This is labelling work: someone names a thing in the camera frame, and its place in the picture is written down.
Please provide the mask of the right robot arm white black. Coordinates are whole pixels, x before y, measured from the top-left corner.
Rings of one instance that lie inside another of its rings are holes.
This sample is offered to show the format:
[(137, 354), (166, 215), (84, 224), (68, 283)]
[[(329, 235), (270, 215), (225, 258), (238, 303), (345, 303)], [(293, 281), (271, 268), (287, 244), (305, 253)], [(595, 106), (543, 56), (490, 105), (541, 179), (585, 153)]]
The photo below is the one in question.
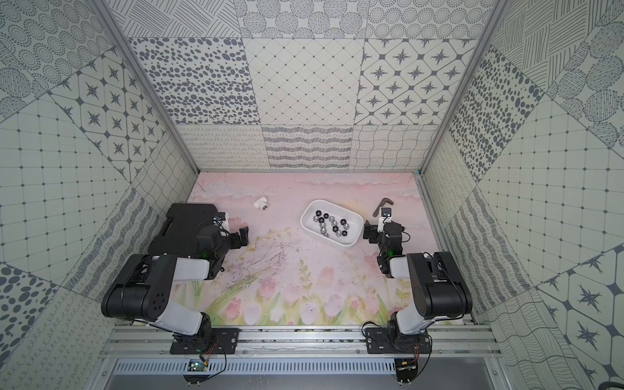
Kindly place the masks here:
[(406, 253), (405, 228), (396, 222), (366, 222), (362, 238), (379, 248), (378, 267), (389, 279), (407, 280), (413, 302), (388, 321), (388, 333), (421, 336), (436, 322), (462, 319), (473, 309), (471, 293), (450, 252)]

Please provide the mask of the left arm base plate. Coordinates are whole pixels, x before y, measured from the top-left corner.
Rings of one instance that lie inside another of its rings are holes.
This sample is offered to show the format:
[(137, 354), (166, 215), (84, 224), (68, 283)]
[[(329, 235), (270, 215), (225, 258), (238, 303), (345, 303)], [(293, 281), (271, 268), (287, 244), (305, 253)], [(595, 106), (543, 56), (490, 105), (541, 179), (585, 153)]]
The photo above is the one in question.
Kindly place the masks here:
[(240, 328), (212, 328), (207, 336), (174, 335), (169, 353), (190, 355), (210, 352), (235, 354)]

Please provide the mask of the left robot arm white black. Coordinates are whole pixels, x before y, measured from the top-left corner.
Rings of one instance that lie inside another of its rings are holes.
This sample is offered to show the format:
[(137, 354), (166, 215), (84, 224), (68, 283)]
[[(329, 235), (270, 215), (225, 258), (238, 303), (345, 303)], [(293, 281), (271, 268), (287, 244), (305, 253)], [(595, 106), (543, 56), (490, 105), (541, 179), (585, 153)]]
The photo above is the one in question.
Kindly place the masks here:
[(176, 254), (133, 254), (104, 294), (101, 311), (107, 318), (140, 321), (177, 336), (209, 341), (213, 338), (209, 315), (174, 302), (175, 284), (212, 280), (221, 272), (225, 255), (249, 243), (249, 228), (230, 233), (213, 224), (198, 236), (208, 247), (199, 258)]

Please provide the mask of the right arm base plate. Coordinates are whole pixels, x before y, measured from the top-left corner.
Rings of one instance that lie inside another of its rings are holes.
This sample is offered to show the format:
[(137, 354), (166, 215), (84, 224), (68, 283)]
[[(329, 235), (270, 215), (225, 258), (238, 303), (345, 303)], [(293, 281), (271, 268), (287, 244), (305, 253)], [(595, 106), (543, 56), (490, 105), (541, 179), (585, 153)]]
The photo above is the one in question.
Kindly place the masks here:
[(396, 330), (365, 324), (361, 328), (368, 354), (430, 354), (432, 343), (426, 333), (403, 335)]

